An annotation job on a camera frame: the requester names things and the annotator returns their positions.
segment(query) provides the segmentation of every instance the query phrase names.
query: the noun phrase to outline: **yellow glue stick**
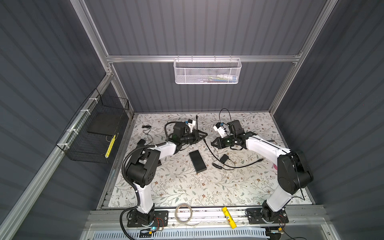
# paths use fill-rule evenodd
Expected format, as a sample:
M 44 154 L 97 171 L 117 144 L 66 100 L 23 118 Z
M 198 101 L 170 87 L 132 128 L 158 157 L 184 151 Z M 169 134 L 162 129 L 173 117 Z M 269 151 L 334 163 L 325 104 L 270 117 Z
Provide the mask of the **yellow glue stick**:
M 235 227 L 237 227 L 235 221 L 233 220 L 233 218 L 229 214 L 227 207 L 223 208 L 223 213 L 225 215 L 225 218 L 228 220 L 229 225 L 231 225 L 231 228 L 234 229 Z

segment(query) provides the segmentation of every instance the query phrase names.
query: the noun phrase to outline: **floral pattern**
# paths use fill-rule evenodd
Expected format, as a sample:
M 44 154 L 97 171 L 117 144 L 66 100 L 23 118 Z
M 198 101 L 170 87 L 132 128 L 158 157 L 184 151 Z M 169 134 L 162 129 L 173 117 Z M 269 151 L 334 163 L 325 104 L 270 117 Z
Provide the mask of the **floral pattern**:
M 219 136 L 213 130 L 219 121 L 218 113 L 199 113 L 198 128 L 208 133 L 207 143 Z M 139 114 L 128 145 L 127 153 L 136 147 L 137 142 L 148 136 L 142 132 L 142 125 L 151 125 L 150 135 L 153 143 L 164 142 L 164 125 L 170 121 L 186 121 L 195 119 L 196 114 Z M 221 121 L 229 122 L 228 113 L 220 115 Z M 266 140 L 274 140 L 277 145 L 284 146 L 270 113 L 231 113 L 232 120 L 239 120 L 245 131 L 258 133 Z M 171 133 L 173 124 L 167 127 Z M 230 148 L 214 150 L 221 157 L 227 154 L 236 166 L 245 165 L 262 158 L 260 154 L 243 149 Z M 207 169 L 196 173 L 190 160 L 189 152 L 199 150 Z M 251 166 L 231 171 L 219 170 L 212 166 L 215 159 L 208 151 L 205 143 L 189 145 L 186 149 L 161 159 L 162 165 L 157 168 L 151 183 L 152 199 L 157 207 L 175 207 L 180 203 L 191 206 L 230 206 L 230 205 L 261 205 L 274 191 L 277 183 L 277 170 L 273 163 L 263 160 Z M 307 192 L 303 189 L 305 201 L 294 198 L 288 204 L 312 204 Z M 115 187 L 109 202 L 109 207 L 130 207 L 136 205 L 136 197 L 132 187 L 124 181 L 121 172 L 117 177 Z

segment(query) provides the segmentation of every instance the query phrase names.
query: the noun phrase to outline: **black wire basket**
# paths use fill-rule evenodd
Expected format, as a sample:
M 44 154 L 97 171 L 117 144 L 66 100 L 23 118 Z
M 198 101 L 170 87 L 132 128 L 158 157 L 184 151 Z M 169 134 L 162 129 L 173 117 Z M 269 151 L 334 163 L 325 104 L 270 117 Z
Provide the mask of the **black wire basket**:
M 82 110 L 78 123 L 65 143 L 56 145 L 74 161 L 108 163 L 115 159 L 129 121 L 128 99 L 98 95 L 87 110 Z

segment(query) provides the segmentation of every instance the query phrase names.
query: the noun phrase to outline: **striped gray wall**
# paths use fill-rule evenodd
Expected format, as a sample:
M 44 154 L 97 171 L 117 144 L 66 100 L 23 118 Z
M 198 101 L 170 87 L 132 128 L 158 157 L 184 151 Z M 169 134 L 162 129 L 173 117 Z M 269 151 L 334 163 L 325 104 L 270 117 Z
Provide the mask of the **striped gray wall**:
M 382 239 L 384 1 L 339 1 L 275 114 L 342 238 Z
M 110 55 L 293 55 L 324 3 L 86 0 Z
M 0 1 L 0 16 L 3 222 L 105 72 L 69 0 Z M 64 159 L 14 239 L 75 239 L 108 167 Z
M 135 112 L 268 110 L 292 63 L 243 63 L 238 84 L 175 83 L 172 63 L 114 63 Z

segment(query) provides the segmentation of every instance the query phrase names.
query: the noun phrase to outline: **wire basket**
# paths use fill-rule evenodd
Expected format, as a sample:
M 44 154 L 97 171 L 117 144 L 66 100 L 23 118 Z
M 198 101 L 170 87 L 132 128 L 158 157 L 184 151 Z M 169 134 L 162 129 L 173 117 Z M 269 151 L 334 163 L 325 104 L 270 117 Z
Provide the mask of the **wire basket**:
M 242 65 L 240 59 L 179 61 L 175 58 L 173 66 L 177 84 L 237 84 Z
M 56 145 L 74 161 L 98 163 L 108 163 L 108 159 L 113 161 L 128 125 L 128 110 L 128 99 L 99 95 L 87 110 L 82 110 L 82 117 L 76 126 L 66 130 L 70 131 L 66 142 L 57 142 Z M 117 126 L 112 136 L 89 132 L 99 114 L 114 117 L 116 120 Z

